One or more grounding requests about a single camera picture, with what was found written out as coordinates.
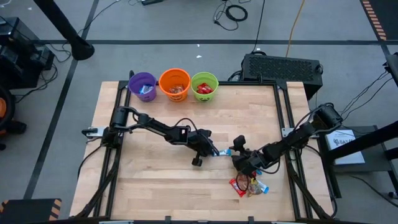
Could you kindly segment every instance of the black cable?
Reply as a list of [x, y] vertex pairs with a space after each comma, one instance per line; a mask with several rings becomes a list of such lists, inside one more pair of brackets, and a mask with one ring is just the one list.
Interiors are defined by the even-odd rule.
[[[237, 21], [235, 21], [236, 27], [233, 28], [233, 29], [226, 28], [226, 27], [224, 27], [223, 25], [221, 25], [220, 22], [218, 22], [218, 20], [221, 18], [221, 16], [222, 16], [223, 14], [226, 14], [225, 11], [226, 11], [226, 8], [227, 8], [227, 6], [226, 6], [227, 2], [229, 2], [229, 3], [231, 4], [230, 6], [232, 6], [231, 1], [229, 1], [229, 0], [223, 1], [223, 3], [221, 3], [221, 4], [216, 8], [216, 11], [215, 11], [214, 14], [213, 14], [213, 22], [214, 22], [215, 24], [219, 25], [220, 27], [222, 27], [224, 30], [227, 30], [227, 31], [234, 31], [234, 30], [237, 30], [237, 29], [239, 28], [239, 24], [238, 24]], [[223, 10], [217, 11], [222, 5], [224, 5]]]
[[133, 0], [129, 0], [129, 2], [128, 2], [130, 6], [135, 6], [136, 4], [141, 2], [140, 0], [136, 0], [136, 3], [131, 4], [131, 1], [133, 1]]
[[79, 30], [79, 32], [77, 32], [77, 33], [79, 34], [81, 31], [88, 29], [88, 28], [91, 26], [91, 24], [94, 22], [94, 20], [95, 20], [101, 13], [103, 13], [105, 10], [109, 9], [111, 6], [113, 6], [114, 4], [116, 4], [116, 3], [118, 3], [118, 2], [121, 2], [121, 1], [120, 1], [120, 0], [119, 0], [119, 1], [114, 1], [114, 2], [112, 2], [110, 5], [106, 6], [104, 9], [102, 9], [102, 10], [101, 10], [101, 11], [100, 11], [100, 12], [87, 24], [86, 27], [82, 28], [82, 29]]
[[[236, 17], [234, 17], [232, 14], [231, 14], [231, 12], [230, 12], [230, 10], [232, 9], [232, 8], [236, 8], [236, 9], [240, 9], [240, 10], [242, 10], [243, 11], [243, 13], [244, 13], [244, 16], [242, 17], [242, 18], [236, 18]], [[228, 19], [230, 19], [230, 20], [232, 20], [232, 21], [236, 21], [236, 22], [242, 22], [242, 21], [245, 21], [247, 18], [248, 18], [248, 11], [245, 9], [245, 8], [243, 8], [242, 6], [239, 6], [239, 5], [231, 5], [231, 6], [228, 6], [227, 8], [226, 8], [226, 10], [225, 10], [225, 15], [226, 15], [226, 17], [228, 18]]]
[[330, 199], [333, 202], [333, 204], [335, 204], [335, 209], [333, 211], [333, 214], [331, 214], [331, 217], [334, 218], [337, 214], [337, 201], [336, 201], [336, 197], [334, 197], [334, 196], [331, 196]]
[[355, 130], [355, 129], [353, 129], [353, 128], [349, 128], [349, 127], [347, 127], [347, 126], [345, 126], [345, 125], [341, 125], [341, 126], [344, 127], [344, 128], [346, 128], [346, 129], [353, 130], [354, 132], [359, 133], [359, 134], [369, 134], [369, 133], [371, 133], [371, 132], [366, 132], [366, 133], [364, 133], [364, 132], [361, 132], [361, 131], [357, 131], [357, 130]]
[[[15, 28], [15, 30], [16, 30], [20, 35], [22, 35], [23, 37], [25, 37], [26, 39], [28, 39], [30, 42], [32, 41], [28, 36], [26, 36], [26, 35], [23, 34], [21, 31], [19, 31], [19, 30], [18, 30], [16, 27], [14, 27], [12, 24], [10, 24], [3, 16], [0, 16], [0, 18], [1, 18], [7, 25], [9, 25], [9, 26]], [[37, 88], [35, 88], [35, 89], [33, 89], [33, 90], [28, 91], [27, 93], [25, 93], [25, 94], [23, 94], [23, 95], [18, 95], [18, 94], [14, 95], [14, 96], [20, 96], [20, 97], [21, 97], [19, 100], [16, 100], [16, 103], [21, 102], [25, 97], [29, 96], [31, 93], [33, 93], [33, 92], [35, 92], [35, 91], [46, 89], [46, 88], [48, 87], [48, 84], [49, 84], [50, 82], [54, 81], [54, 80], [58, 77], [58, 68], [57, 68], [57, 66], [53, 63], [53, 64], [51, 65], [51, 67], [55, 69], [53, 75], [51, 76], [51, 78], [50, 78], [50, 79], [45, 79], [44, 76], [43, 76], [43, 71], [41, 71], [40, 76], [41, 76], [42, 79], [44, 80], [44, 84], [41, 85], [41, 86], [39, 86], [39, 87], [37, 87]]]
[[[305, 147], [311, 149], [313, 152], [315, 152], [316, 154], [318, 154], [319, 157], [321, 157], [321, 153], [320, 153], [318, 150], [316, 150], [314, 147], [309, 146], [308, 144], [305, 145]], [[337, 208], [336, 197], [335, 197], [335, 196], [331, 196], [331, 197], [330, 197], [330, 200], [333, 202], [333, 204], [334, 204], [334, 206], [335, 206], [335, 209], [333, 210], [333, 213], [330, 215], [332, 218], [334, 218], [334, 217], [336, 216], [337, 210], [338, 210], [338, 208]]]
[[101, 139], [101, 137], [94, 138], [94, 139], [90, 139], [90, 140], [88, 140], [88, 141], [86, 142], [86, 144], [88, 144], [89, 142], [97, 141], [97, 140], [99, 140], [99, 139]]
[[363, 96], [378, 80], [384, 78], [387, 74], [387, 71], [383, 72], [377, 79], [375, 79], [370, 85], [368, 85], [365, 89], [363, 89], [357, 96], [355, 96], [346, 107], [340, 111], [341, 115], [346, 113], [358, 100], [361, 96]]
[[[256, 154], [257, 157], [259, 157], [258, 150], [255, 150], [253, 152]], [[261, 164], [262, 164], [263, 167], [266, 167], [266, 165], [262, 161], [261, 161]], [[266, 174], [276, 174], [279, 171], [279, 168], [280, 168], [280, 158], [278, 159], [278, 166], [277, 166], [275, 171], [269, 172], [269, 171], [266, 171], [265, 169], [261, 169], [260, 167], [256, 167], [256, 166], [254, 168], [256, 168], [258, 170], [261, 170], [261, 171], [265, 172]]]
[[[18, 30], [16, 27], [14, 27], [12, 24], [10, 24], [3, 16], [0, 16], [0, 18], [1, 18], [4, 22], [6, 22], [7, 25], [9, 25], [9, 26], [15, 28], [15, 30], [18, 31], [18, 33], [19, 33], [20, 35], [22, 35], [23, 37], [25, 37], [25, 38], [28, 39], [29, 41], [32, 41], [28, 36], [26, 36], [26, 35], [23, 34], [21, 31], [19, 31], [19, 30]], [[63, 48], [63, 46], [64, 46], [65, 44], [62, 45], [62, 49], [63, 49], [63, 50], [56, 49], [52, 44], [49, 44], [49, 45], [50, 45], [54, 50], [56, 50], [57, 52], [65, 52], [65, 53], [68, 55], [68, 57], [67, 57], [65, 60], [59, 60], [58, 57], [54, 54], [55, 59], [56, 59], [59, 63], [66, 62], [66, 61], [70, 58], [70, 56], [71, 56], [71, 54], [72, 54], [70, 51], [65, 50], [65, 48]]]
[[315, 94], [315, 108], [317, 108], [317, 107], [318, 107], [318, 91]]
[[364, 182], [368, 187], [370, 187], [370, 189], [372, 189], [376, 194], [378, 194], [380, 197], [382, 197], [384, 200], [386, 200], [388, 203], [390, 203], [391, 205], [395, 206], [398, 208], [398, 204], [392, 202], [391, 200], [389, 200], [389, 198], [387, 198], [386, 196], [384, 196], [382, 193], [380, 193], [378, 190], [376, 190], [371, 184], [369, 184], [368, 182], [366, 182], [366, 180], [360, 178], [360, 177], [356, 177], [353, 175], [350, 175], [350, 177], [358, 179], [362, 182]]
[[28, 91], [27, 93], [25, 93], [23, 95], [14, 95], [14, 96], [20, 96], [21, 97], [19, 100], [16, 100], [16, 103], [21, 102], [25, 97], [29, 96], [31, 93], [33, 93], [35, 91], [46, 89], [48, 87], [48, 84], [50, 82], [54, 81], [58, 77], [58, 68], [54, 64], [52, 65], [52, 68], [54, 68], [55, 70], [54, 70], [54, 73], [51, 76], [51, 78], [48, 79], [48, 80], [45, 79], [43, 74], [41, 73], [41, 76], [42, 76], [42, 78], [44, 80], [44, 84], [43, 85], [41, 85], [41, 86], [39, 86], [39, 87], [37, 87], [37, 88], [35, 88], [33, 90], [30, 90], [30, 91]]
[[352, 112], [356, 111], [357, 109], [360, 109], [362, 106], [366, 105], [366, 103], [369, 103], [369, 102], [376, 96], [376, 94], [383, 88], [383, 86], [384, 86], [385, 84], [387, 84], [387, 82], [389, 82], [390, 80], [392, 80], [392, 78], [390, 78], [390, 79], [388, 79], [387, 81], [385, 81], [385, 82], [383, 83], [383, 85], [381, 85], [380, 88], [373, 94], [373, 96], [372, 96], [370, 99], [368, 99], [368, 101], [366, 101], [365, 103], [363, 103], [361, 106], [359, 106], [359, 107], [357, 107], [357, 108], [355, 108], [355, 109], [352, 109], [352, 110], [347, 114], [346, 118], [344, 118], [343, 121], [345, 121], [345, 120], [348, 118], [348, 116], [349, 116]]
[[318, 150], [316, 150], [314, 147], [309, 146], [309, 145], [305, 145], [305, 147], [307, 147], [307, 148], [311, 149], [312, 151], [316, 152], [318, 154], [318, 156], [321, 157], [321, 153]]
[[63, 63], [63, 62], [66, 62], [68, 59], [70, 59], [70, 57], [72, 56], [72, 53], [69, 51], [69, 50], [65, 50], [65, 48], [63, 48], [63, 46], [65, 45], [65, 44], [63, 44], [62, 45], [62, 49], [63, 50], [60, 50], [60, 49], [56, 49], [52, 44], [49, 44], [55, 51], [57, 51], [57, 52], [64, 52], [64, 53], [66, 53], [68, 56], [66, 57], [66, 59], [64, 59], [64, 60], [60, 60], [55, 54], [54, 54], [54, 56], [55, 56], [55, 59], [57, 60], [57, 62], [58, 63]]
[[310, 116], [312, 114], [312, 111], [308, 112], [302, 119], [300, 119], [300, 121], [298, 121], [298, 123], [296, 124], [296, 126], [294, 127], [293, 131], [295, 131], [301, 124], [301, 122], [307, 117]]
[[200, 134], [203, 138], [206, 139], [206, 141], [207, 141], [207, 142], [211, 145], [211, 147], [213, 148], [213, 152], [214, 152], [217, 156], [219, 156], [219, 155], [220, 155], [220, 152], [219, 152], [219, 150], [216, 148], [216, 146], [215, 146], [213, 143], [211, 143], [210, 140], [209, 140], [204, 134], [199, 133], [197, 126], [195, 125], [195, 123], [194, 123], [190, 118], [181, 118], [179, 121], [177, 121], [177, 122], [175, 123], [174, 126], [172, 126], [172, 127], [170, 127], [170, 128], [175, 128], [181, 121], [184, 121], [184, 120], [187, 120], [187, 121], [189, 121], [189, 122], [192, 123], [192, 126], [193, 126], [193, 128], [195, 129], [195, 131], [196, 131], [198, 134]]
[[254, 50], [256, 49], [257, 46], [257, 42], [259, 40], [259, 34], [260, 34], [260, 28], [261, 28], [261, 21], [262, 21], [262, 15], [264, 13], [264, 6], [266, 5], [266, 0], [262, 0], [262, 9], [261, 9], [261, 16], [260, 16], [260, 22], [259, 22], [259, 28], [257, 30], [257, 37], [256, 37], [256, 41], [254, 43], [254, 48], [251, 52], [254, 52]]
[[[301, 157], [302, 154], [303, 154], [303, 149], [298, 148], [298, 156]], [[295, 159], [290, 158], [291, 161], [297, 161], [297, 159], [298, 158], [295, 158]]]
[[79, 179], [81, 167], [83, 167], [83, 164], [86, 162], [86, 160], [87, 160], [90, 156], [92, 156], [95, 152], [97, 152], [99, 149], [101, 149], [101, 147], [103, 147], [103, 146], [104, 146], [104, 144], [99, 145], [96, 149], [94, 149], [94, 151], [92, 151], [91, 153], [89, 153], [89, 154], [83, 159], [83, 161], [80, 163], [80, 166], [79, 166], [79, 169], [78, 169], [78, 172], [77, 172], [77, 179]]

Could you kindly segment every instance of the gray carpet floor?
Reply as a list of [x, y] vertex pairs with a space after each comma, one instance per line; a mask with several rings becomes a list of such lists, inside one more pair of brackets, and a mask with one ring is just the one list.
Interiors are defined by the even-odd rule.
[[[93, 6], [97, 15], [112, 2], [114, 0], [56, 0], [76, 30], [84, 28]], [[288, 40], [300, 3], [299, 0], [266, 0], [259, 39]], [[80, 131], [91, 124], [101, 82], [127, 80], [130, 70], [151, 72], [159, 78], [163, 71], [180, 67], [192, 75], [201, 71], [211, 72], [219, 80], [226, 80], [237, 71], [244, 54], [250, 52], [253, 45], [225, 40], [256, 38], [262, 1], [253, 0], [243, 5], [249, 17], [232, 32], [223, 30], [212, 21], [219, 4], [218, 0], [166, 0], [151, 6], [141, 3], [130, 6], [128, 0], [120, 0], [98, 16], [87, 35], [88, 40], [103, 40], [95, 45], [94, 56], [78, 63], [71, 58], [63, 63], [55, 62], [58, 78], [46, 90], [31, 94], [17, 105], [16, 118], [29, 127], [23, 135], [1, 139], [7, 144], [7, 150], [0, 152], [0, 201], [23, 198], [61, 90], [69, 81], [67, 77], [72, 77], [70, 87], [32, 195], [33, 198], [61, 198], [61, 218], [69, 215], [76, 188], [76, 173], [85, 150], [86, 139]], [[0, 16], [20, 17], [42, 40], [63, 40], [33, 0], [11, 1], [0, 8]], [[226, 27], [236, 26], [225, 18], [220, 22]], [[325, 68], [323, 87], [317, 95], [318, 105], [333, 102], [338, 110], [344, 108], [350, 99], [384, 71], [382, 64], [385, 59], [380, 45], [350, 44], [346, 41], [377, 40], [359, 0], [307, 0], [293, 39], [341, 41], [340, 44], [314, 41], [290, 47], [289, 57], [319, 60]], [[214, 42], [148, 44], [139, 41], [126, 43], [122, 40]], [[259, 44], [257, 48], [268, 55], [283, 57], [287, 46], [269, 42]], [[398, 46], [388, 45], [388, 49], [394, 53], [398, 51]], [[63, 52], [55, 53], [60, 60], [67, 56]], [[377, 82], [358, 101], [358, 105], [365, 102], [381, 84]], [[393, 96], [397, 95], [395, 83], [387, 83], [371, 102], [350, 115], [345, 125], [383, 127], [394, 122], [398, 102]], [[313, 108], [315, 98], [308, 103]], [[389, 141], [386, 146], [396, 147], [397, 141]], [[357, 175], [383, 193], [393, 190], [386, 173]], [[347, 175], [339, 175], [338, 182], [342, 193], [342, 198], [337, 199], [338, 218], [355, 222], [396, 223], [396, 208], [362, 182]]]

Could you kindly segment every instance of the wooden table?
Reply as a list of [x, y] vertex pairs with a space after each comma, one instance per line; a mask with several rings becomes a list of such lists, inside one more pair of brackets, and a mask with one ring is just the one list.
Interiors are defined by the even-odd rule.
[[[113, 111], [118, 83], [103, 82], [93, 118], [93, 126], [108, 126]], [[294, 120], [308, 113], [302, 83], [288, 83]], [[288, 124], [283, 94], [280, 92], [285, 124]], [[209, 129], [215, 146], [226, 149], [240, 134], [246, 147], [258, 149], [279, 141], [280, 127], [271, 86], [220, 86], [212, 101], [197, 102], [192, 92], [181, 103], [173, 103], [158, 89], [157, 98], [142, 103], [131, 96], [130, 106], [156, 120], [174, 125], [180, 118], [191, 118], [198, 128]], [[86, 147], [85, 156], [99, 146], [99, 141]], [[315, 140], [311, 146], [317, 148]], [[201, 167], [191, 165], [195, 152], [185, 146], [172, 146], [163, 137], [144, 129], [124, 137], [118, 181], [114, 195], [112, 219], [164, 220], [294, 220], [292, 199], [281, 159], [280, 171], [263, 174], [260, 180], [269, 186], [268, 194], [239, 198], [228, 181], [236, 177], [230, 157], [204, 157]], [[76, 215], [98, 188], [104, 150], [86, 161], [78, 180], [70, 215]], [[328, 187], [321, 159], [303, 150], [303, 168], [309, 191], [324, 210], [332, 214]], [[300, 213], [305, 217], [302, 194], [297, 188]], [[106, 201], [103, 200], [101, 213]]]

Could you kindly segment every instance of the candy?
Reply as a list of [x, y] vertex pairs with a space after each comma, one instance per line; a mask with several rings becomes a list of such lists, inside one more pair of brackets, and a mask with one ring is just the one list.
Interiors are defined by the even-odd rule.
[[229, 183], [232, 185], [232, 187], [235, 189], [235, 191], [238, 193], [238, 195], [239, 195], [240, 197], [243, 197], [243, 195], [246, 194], [246, 192], [244, 192], [244, 191], [242, 191], [242, 190], [239, 190], [235, 178], [231, 179], [231, 180], [229, 181]]
[[154, 89], [154, 86], [145, 84], [139, 90], [139, 94], [141, 94], [141, 95], [142, 94], [146, 94], [146, 93], [150, 92], [153, 89]]
[[264, 193], [264, 194], [268, 193], [268, 190], [269, 190], [268, 186], [263, 184], [260, 180], [257, 180], [257, 182], [260, 185], [262, 193]]
[[231, 155], [231, 150], [230, 149], [224, 149], [224, 150], [221, 150], [219, 153], [220, 153], [219, 156], [230, 156]]
[[183, 85], [175, 85], [169, 89], [170, 93], [181, 93], [182, 91], [184, 91]]
[[261, 190], [261, 186], [259, 185], [259, 182], [252, 178], [248, 187], [248, 197], [252, 196], [252, 195], [257, 195], [257, 194], [261, 194], [262, 190]]
[[197, 93], [199, 94], [209, 94], [212, 93], [213, 89], [207, 85], [207, 83], [202, 83], [197, 87]]

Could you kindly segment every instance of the metal stand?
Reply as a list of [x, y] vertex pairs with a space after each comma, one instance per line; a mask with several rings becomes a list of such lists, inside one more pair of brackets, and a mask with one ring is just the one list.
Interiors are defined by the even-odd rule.
[[378, 145], [390, 139], [398, 137], [398, 121], [378, 129], [372, 133], [365, 134], [347, 144], [325, 153], [325, 160], [332, 164], [335, 159], [348, 156], [355, 152], [360, 152], [371, 146]]
[[70, 43], [72, 56], [75, 60], [86, 60], [93, 56], [94, 47], [77, 34], [54, 0], [34, 0], [34, 2]]

